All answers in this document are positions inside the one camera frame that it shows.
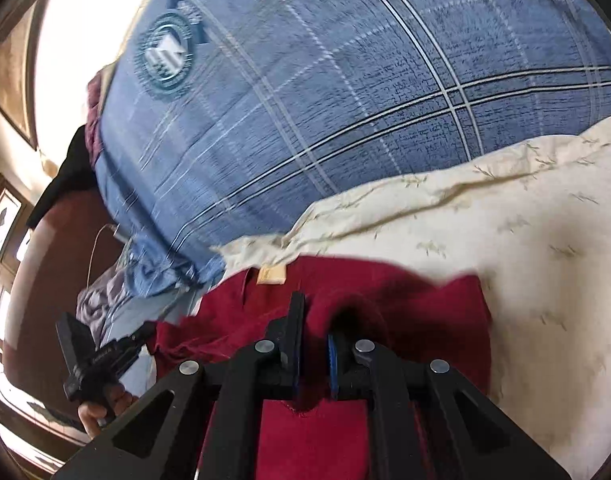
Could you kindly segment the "person's left hand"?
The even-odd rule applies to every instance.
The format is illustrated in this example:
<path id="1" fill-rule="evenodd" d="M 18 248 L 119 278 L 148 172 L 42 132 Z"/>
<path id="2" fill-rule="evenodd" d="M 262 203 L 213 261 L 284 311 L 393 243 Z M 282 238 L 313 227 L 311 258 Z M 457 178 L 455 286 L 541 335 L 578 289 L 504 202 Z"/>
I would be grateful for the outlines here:
<path id="1" fill-rule="evenodd" d="M 138 396 L 127 391 L 122 384 L 110 385 L 104 388 L 104 398 L 115 416 L 122 415 L 128 408 L 138 401 Z M 108 409 L 104 404 L 83 402 L 78 407 L 80 419 L 86 434 L 95 439 L 102 430 L 101 422 L 109 420 Z"/>

